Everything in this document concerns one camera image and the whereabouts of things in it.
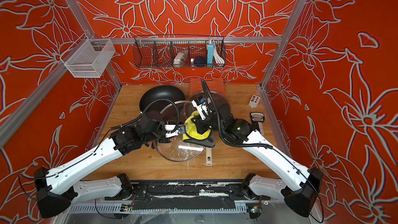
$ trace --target black cable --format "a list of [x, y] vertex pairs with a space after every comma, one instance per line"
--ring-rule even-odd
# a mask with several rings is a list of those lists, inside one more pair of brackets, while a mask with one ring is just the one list
[[314, 220], [316, 220], [316, 222], [322, 223], [322, 222], [324, 221], [324, 208], [323, 208], [323, 204], [322, 204], [322, 201], [321, 201], [321, 198], [320, 198], [320, 196], [319, 196], [318, 191], [315, 189], [315, 187], [312, 185], [312, 183], [308, 180], [308, 178], [306, 178], [306, 177], [304, 176], [304, 174], [301, 173], [301, 171], [300, 171], [299, 169], [297, 169], [297, 167], [296, 167], [293, 163], [291, 163], [285, 156], [283, 156], [280, 152], [278, 152], [277, 150], [275, 150], [275, 149], [273, 148], [273, 146], [268, 145], [268, 144], [261, 144], [261, 143], [253, 143], [253, 144], [234, 144], [234, 143], [228, 142], [228, 141], [226, 141], [226, 140], [224, 139], [224, 136], [223, 136], [223, 133], [222, 133], [222, 129], [221, 129], [221, 118], [220, 118], [220, 113], [218, 112], [218, 109], [217, 109], [217, 107], [216, 107], [216, 105], [215, 105], [215, 103], [214, 103], [214, 101], [213, 101], [213, 98], [212, 98], [211, 93], [210, 93], [210, 89], [208, 88], [208, 86], [207, 86], [207, 84], [206, 84], [206, 81], [202, 79], [201, 82], [202, 82], [203, 92], [207, 91], [207, 92], [209, 93], [210, 101], [211, 101], [211, 103], [213, 104], [214, 111], [215, 111], [216, 117], [217, 117], [217, 122], [218, 122], [218, 134], [219, 134], [219, 136], [220, 136], [222, 142], [224, 142], [226, 145], [229, 145], [229, 146], [232, 146], [232, 147], [264, 147], [264, 148], [266, 148], [266, 149], [272, 149], [272, 150], [276, 151], [281, 157], [283, 157], [287, 162], [289, 162], [289, 163], [293, 166], [293, 168], [295, 168], [295, 169], [306, 179], [307, 182], [310, 183], [311, 187], [312, 187], [312, 188], [314, 189], [314, 191], [316, 192], [316, 195], [317, 195], [319, 201], [321, 202], [322, 221], [318, 221], [317, 219], [315, 219], [315, 217], [313, 217], [311, 214], [310, 214], [310, 215], [311, 215], [311, 217], [314, 218]]
[[[82, 160], [77, 161], [77, 162], [75, 162], [74, 164], [72, 164], [71, 166], [69, 166], [69, 167], [67, 167], [67, 168], [65, 168], [65, 169], [63, 169], [63, 170], [61, 170], [61, 171], [58, 172], [57, 174], [60, 174], [60, 173], [62, 173], [62, 172], [64, 172], [64, 171], [66, 171], [67, 169], [69, 169], [70, 167], [75, 166], [76, 164], [78, 164], [78, 163], [84, 161], [85, 159], [87, 159], [87, 158], [90, 157], [91, 155], [92, 155], [92, 153], [91, 153], [90, 155], [88, 155], [87, 157], [83, 158]], [[36, 180], [36, 179], [45, 179], [45, 178], [53, 177], [53, 176], [56, 176], [57, 174], [49, 175], [48, 177], [27, 177], [27, 176], [24, 176], [24, 175], [22, 175], [22, 176], [25, 177], [25, 178], [27, 178], [27, 179]]]
[[[177, 108], [176, 104], [175, 104], [174, 102], [172, 102], [171, 100], [168, 100], [168, 99], [157, 99], [157, 100], [151, 102], [147, 107], [145, 107], [144, 112], [148, 109], [148, 107], [150, 107], [153, 103], [155, 103], [155, 102], [157, 102], [157, 101], [159, 101], [159, 100], [165, 100], [165, 101], [168, 101], [168, 102], [171, 102], [171, 103], [172, 103], [172, 105], [173, 105], [174, 108], [176, 109], [176, 113], [177, 113], [177, 123], [179, 123], [179, 121], [180, 121], [180, 112], [178, 111], [178, 108]], [[141, 118], [141, 116], [142, 116], [142, 114], [141, 114], [140, 116], [138, 116], [137, 118], [133, 119], [132, 121], [129, 121], [129, 122], [127, 122], [127, 123], [125, 123], [125, 124], [123, 124], [123, 125], [121, 125], [121, 126], [124, 127], [124, 126], [127, 126], [127, 125], [129, 125], [129, 124], [132, 124], [132, 123], [134, 123], [135, 121], [137, 121], [139, 118]], [[60, 173], [62, 173], [62, 172], [64, 172], [64, 171], [66, 171], [67, 169], [71, 168], [72, 166], [75, 166], [76, 164], [78, 164], [78, 163], [84, 161], [85, 159], [87, 159], [87, 158], [90, 157], [91, 155], [95, 155], [97, 149], [100, 147], [101, 143], [102, 143], [102, 142], [105, 140], [105, 138], [107, 137], [107, 134], [108, 134], [111, 130], [114, 130], [114, 128], [115, 128], [115, 127], [111, 127], [111, 128], [105, 133], [104, 137], [101, 139], [101, 141], [99, 142], [99, 144], [97, 145], [97, 147], [95, 148], [95, 150], [94, 150], [90, 155], [88, 155], [87, 157], [83, 158], [82, 160], [79, 160], [79, 161], [75, 162], [74, 164], [70, 165], [69, 167], [66, 167], [65, 169], [61, 170], [61, 171], [58, 172], [57, 174], [60, 174]], [[176, 124], [176, 126], [174, 127], [174, 130], [173, 130], [172, 132], [175, 132], [175, 131], [177, 130], [177, 128], [178, 128], [178, 125]], [[22, 175], [22, 176], [25, 177], [25, 178], [27, 178], [27, 179], [30, 179], [30, 180], [36, 180], [36, 179], [45, 179], [45, 178], [49, 178], [49, 177], [54, 177], [54, 176], [56, 176], [57, 174], [50, 175], [50, 176], [46, 176], [46, 177], [27, 177], [27, 176], [24, 176], [24, 175]]]
[[134, 200], [135, 200], [135, 197], [137, 196], [137, 193], [134, 191], [134, 197], [132, 198], [132, 201], [131, 201], [131, 208], [133, 207], [133, 204], [134, 204]]
[[308, 180], [308, 178], [307, 178], [303, 173], [301, 173], [301, 170], [297, 169], [297, 167], [296, 167], [292, 162], [290, 162], [289, 159], [287, 159], [284, 155], [282, 155], [280, 152], [278, 152], [278, 151], [275, 150], [274, 148], [271, 148], [271, 149], [274, 150], [275, 152], [277, 152], [277, 153], [278, 153], [281, 157], [283, 157], [287, 162], [289, 162], [289, 164], [291, 164], [291, 166], [293, 166], [293, 168], [296, 169], [296, 170], [307, 180], [307, 182], [310, 183], [311, 187], [312, 187], [312, 188], [314, 189], [314, 191], [316, 192], [316, 195], [317, 195], [319, 201], [321, 202], [322, 220], [321, 220], [321, 221], [318, 221], [315, 217], [313, 217], [313, 215], [312, 215], [311, 213], [310, 213], [310, 216], [311, 216], [314, 220], [316, 220], [316, 222], [318, 222], [318, 223], [323, 223], [323, 221], [324, 221], [324, 209], [323, 209], [323, 203], [322, 203], [322, 201], [321, 201], [321, 197], [319, 196], [318, 191], [315, 189], [315, 187], [312, 185], [312, 183]]
[[173, 116], [166, 116], [166, 117], [163, 118], [163, 121], [165, 121], [167, 118], [172, 118], [172, 119], [174, 119], [175, 121], [177, 121], [177, 119], [176, 119], [175, 117], [173, 117]]
[[105, 133], [105, 135], [102, 137], [101, 141], [99, 142], [99, 144], [97, 145], [97, 148], [94, 150], [93, 153], [95, 153], [95, 152], [97, 151], [98, 147], [101, 145], [102, 141], [105, 139], [106, 135], [107, 135], [108, 132], [110, 132], [111, 130], [112, 130], [112, 128], [109, 129], [109, 130]]
[[96, 198], [95, 201], [94, 201], [94, 206], [96, 207], [97, 213], [98, 213], [100, 216], [105, 217], [105, 218], [108, 218], [108, 219], [112, 219], [112, 220], [120, 220], [120, 219], [118, 219], [118, 218], [107, 217], [107, 216], [101, 214], [101, 213], [98, 211], [98, 209], [97, 209], [97, 198]]
[[148, 108], [149, 108], [150, 106], [152, 106], [152, 105], [153, 105], [155, 102], [157, 102], [157, 101], [168, 101], [168, 102], [170, 102], [170, 103], [173, 105], [173, 107], [176, 109], [177, 124], [176, 124], [176, 126], [174, 127], [174, 129], [172, 130], [172, 132], [175, 132], [175, 131], [178, 129], [178, 124], [179, 124], [179, 122], [180, 122], [180, 112], [178, 111], [178, 108], [177, 108], [176, 104], [175, 104], [173, 101], [169, 100], [169, 99], [156, 99], [156, 100], [154, 100], [153, 102], [149, 103], [149, 104], [144, 108], [144, 110], [142, 110], [140, 116], [136, 117], [136, 118], [133, 119], [132, 121], [129, 121], [129, 122], [124, 123], [124, 124], [121, 124], [120, 126], [111, 127], [111, 130], [116, 130], [116, 129], [119, 129], [119, 128], [122, 128], [122, 127], [125, 127], [125, 126], [128, 126], [128, 125], [131, 125], [132, 123], [136, 122], [137, 120], [139, 120], [139, 119], [142, 117], [142, 114], [143, 114], [144, 112], [146, 112], [146, 111], [148, 110]]
[[218, 112], [218, 109], [217, 109], [217, 107], [216, 107], [216, 104], [214, 103], [213, 96], [211, 95], [210, 89], [208, 88], [208, 86], [207, 86], [207, 84], [206, 84], [206, 81], [203, 80], [203, 79], [202, 79], [202, 87], [203, 87], [203, 92], [205, 92], [205, 91], [208, 92], [210, 101], [211, 101], [211, 103], [213, 104], [213, 108], [214, 108], [214, 111], [215, 111], [216, 117], [217, 117], [218, 135], [220, 136], [221, 141], [224, 142], [224, 144], [229, 145], [229, 146], [232, 146], [232, 147], [240, 147], [240, 148], [243, 148], [243, 147], [264, 147], [264, 148], [266, 148], [266, 149], [272, 148], [272, 146], [269, 145], [269, 144], [262, 144], [262, 143], [234, 144], [234, 143], [231, 143], [231, 142], [228, 142], [227, 140], [225, 140], [224, 134], [222, 133], [222, 128], [221, 128], [220, 113]]
[[25, 193], [25, 195], [27, 195], [30, 199], [37, 201], [35, 198], [31, 197], [31, 196], [25, 191], [25, 189], [23, 188], [22, 183], [21, 183], [21, 178], [19, 177], [20, 175], [21, 175], [21, 174], [18, 175], [18, 181], [19, 181], [19, 185], [20, 185], [21, 188], [22, 188], [22, 191], [23, 191], [23, 192]]
[[241, 195], [237, 195], [237, 194], [234, 194], [234, 193], [230, 193], [230, 192], [226, 192], [228, 195], [233, 195], [233, 196], [236, 196], [236, 197], [243, 197], [244, 195], [243, 194], [241, 194]]

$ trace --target white cable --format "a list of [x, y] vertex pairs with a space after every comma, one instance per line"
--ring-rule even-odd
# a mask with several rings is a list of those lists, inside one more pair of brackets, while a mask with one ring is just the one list
[[[206, 42], [206, 48], [209, 48], [209, 43], [211, 43], [213, 41], [213, 39], [210, 39], [210, 41]], [[217, 48], [214, 45], [214, 49], [213, 49], [213, 58], [216, 60], [217, 64], [224, 64], [224, 60], [217, 54]]]

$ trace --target white wire basket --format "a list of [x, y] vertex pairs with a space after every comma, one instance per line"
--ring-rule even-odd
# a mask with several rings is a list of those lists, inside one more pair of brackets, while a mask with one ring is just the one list
[[92, 45], [88, 39], [82, 42], [73, 56], [64, 62], [65, 67], [76, 78], [100, 78], [115, 53], [115, 47], [110, 39], [105, 45]]

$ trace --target white handle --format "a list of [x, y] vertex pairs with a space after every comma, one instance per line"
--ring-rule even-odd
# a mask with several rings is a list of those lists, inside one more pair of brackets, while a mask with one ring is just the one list
[[211, 156], [211, 148], [206, 147], [206, 165], [212, 166], [213, 165], [213, 158]]

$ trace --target blue power bank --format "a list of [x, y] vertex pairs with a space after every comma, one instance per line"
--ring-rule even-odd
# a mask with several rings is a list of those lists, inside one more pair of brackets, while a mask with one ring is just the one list
[[213, 67], [213, 50], [214, 50], [214, 42], [211, 42], [207, 46], [207, 67]]

